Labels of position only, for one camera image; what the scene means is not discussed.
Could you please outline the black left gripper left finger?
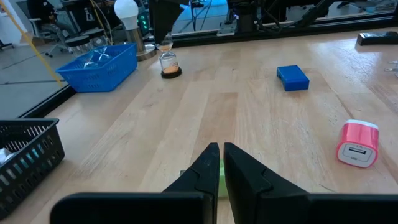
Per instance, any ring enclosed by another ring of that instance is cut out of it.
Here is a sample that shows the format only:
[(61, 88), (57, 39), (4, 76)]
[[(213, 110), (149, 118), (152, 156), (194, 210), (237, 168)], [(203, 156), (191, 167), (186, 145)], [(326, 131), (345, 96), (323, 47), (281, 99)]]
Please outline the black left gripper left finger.
[(220, 150), (210, 143), (165, 190), (80, 192), (58, 201), (51, 223), (216, 223)]

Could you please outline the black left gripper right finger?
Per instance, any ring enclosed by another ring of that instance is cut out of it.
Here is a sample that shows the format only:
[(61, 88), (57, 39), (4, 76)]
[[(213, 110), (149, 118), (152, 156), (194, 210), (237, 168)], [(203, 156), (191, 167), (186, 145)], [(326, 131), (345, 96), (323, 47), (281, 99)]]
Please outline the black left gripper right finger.
[(397, 224), (396, 195), (310, 193), (230, 142), (224, 176), (236, 223)]

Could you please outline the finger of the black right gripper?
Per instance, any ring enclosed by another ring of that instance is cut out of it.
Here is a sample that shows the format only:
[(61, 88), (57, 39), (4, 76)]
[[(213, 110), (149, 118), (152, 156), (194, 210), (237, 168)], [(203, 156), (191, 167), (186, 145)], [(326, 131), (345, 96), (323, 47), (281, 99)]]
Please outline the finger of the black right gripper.
[(184, 11), (184, 0), (149, 0), (150, 30), (156, 44), (161, 43)]

